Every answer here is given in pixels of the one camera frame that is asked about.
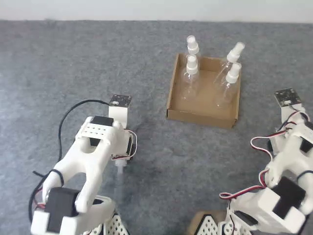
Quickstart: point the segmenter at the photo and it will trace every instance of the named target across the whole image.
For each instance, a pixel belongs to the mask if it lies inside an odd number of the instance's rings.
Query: robotic arm
[[[261,186],[220,194],[230,200],[225,221],[214,221],[212,215],[206,215],[195,234],[216,231],[216,235],[250,235],[254,230],[295,234],[313,211],[313,123],[293,89],[278,91],[275,96],[283,124],[276,133],[251,140],[269,139],[275,155],[251,142],[252,147],[272,158],[260,172]]]
[[[43,183],[44,210],[35,210],[31,225],[34,235],[77,235],[99,225],[108,226],[115,203],[97,196],[103,171],[112,157],[125,162],[133,153],[134,136],[125,130],[128,103],[117,99],[110,102],[110,117],[88,117],[78,131],[75,141]],[[62,187],[77,173],[86,174],[81,191]]]

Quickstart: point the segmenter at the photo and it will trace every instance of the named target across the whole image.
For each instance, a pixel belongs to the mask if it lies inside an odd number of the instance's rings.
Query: gray carpet
[[[242,55],[239,121],[223,130],[165,119],[176,53],[194,34],[201,52]],[[28,197],[58,155],[57,130],[78,101],[131,94],[129,128],[138,152],[116,178],[110,163],[100,195],[117,200],[132,235],[181,235],[198,210],[225,209],[221,191],[258,183],[268,156],[250,148],[280,124],[275,90],[293,87],[313,113],[313,26],[200,22],[0,22],[0,234],[28,234]],[[86,104],[63,126],[64,152],[90,115]],[[67,185],[80,188],[84,176]],[[310,220],[303,235],[312,234]]]

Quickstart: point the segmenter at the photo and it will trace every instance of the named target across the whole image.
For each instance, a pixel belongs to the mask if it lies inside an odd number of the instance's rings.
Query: white wall
[[[0,0],[0,19],[313,23],[313,1]]]

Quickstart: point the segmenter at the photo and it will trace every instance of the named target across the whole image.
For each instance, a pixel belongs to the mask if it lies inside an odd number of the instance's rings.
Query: clear plastic bottle
[[[237,42],[235,47],[228,53],[227,57],[221,61],[221,69],[214,79],[214,84],[217,85],[223,77],[227,75],[233,63],[237,62],[241,52],[245,48],[245,44]]]
[[[187,65],[182,70],[181,79],[181,98],[184,100],[194,99],[199,91],[199,70],[195,55],[187,56]]]
[[[218,107],[227,106],[238,92],[238,76],[241,69],[241,64],[233,63],[231,69],[217,86],[215,94],[215,103]]]
[[[188,49],[188,52],[186,54],[186,57],[188,55],[195,55],[197,57],[197,60],[198,60],[198,69],[199,69],[199,67],[200,67],[199,61],[200,61],[201,55],[200,55],[199,45],[196,41],[195,36],[189,35],[187,37],[187,49]]]

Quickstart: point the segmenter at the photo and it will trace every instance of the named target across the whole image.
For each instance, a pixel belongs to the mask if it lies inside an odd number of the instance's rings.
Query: cardboard box
[[[183,100],[179,94],[179,83],[181,71],[186,65],[186,58],[184,54],[177,55],[166,106],[167,119],[227,129],[234,126],[238,119],[241,74],[238,78],[238,94],[227,108],[219,108],[213,101],[216,93],[213,81],[220,69],[220,64],[220,58],[202,57],[199,93],[194,100]]]

